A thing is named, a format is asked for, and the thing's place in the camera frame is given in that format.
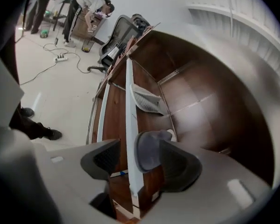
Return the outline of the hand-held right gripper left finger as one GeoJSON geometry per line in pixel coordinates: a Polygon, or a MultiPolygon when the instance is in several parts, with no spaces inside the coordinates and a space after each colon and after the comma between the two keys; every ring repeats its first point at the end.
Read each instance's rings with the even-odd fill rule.
{"type": "Polygon", "coordinates": [[[120,140],[105,140],[91,146],[94,150],[81,159],[82,169],[93,179],[109,179],[120,160],[120,140]]]}

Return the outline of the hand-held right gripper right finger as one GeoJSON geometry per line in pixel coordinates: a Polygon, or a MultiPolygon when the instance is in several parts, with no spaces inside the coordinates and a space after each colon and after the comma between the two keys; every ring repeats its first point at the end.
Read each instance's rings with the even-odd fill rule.
{"type": "Polygon", "coordinates": [[[162,192],[183,192],[199,178],[203,169],[199,159],[174,142],[161,141],[159,154],[164,174],[162,192]]]}

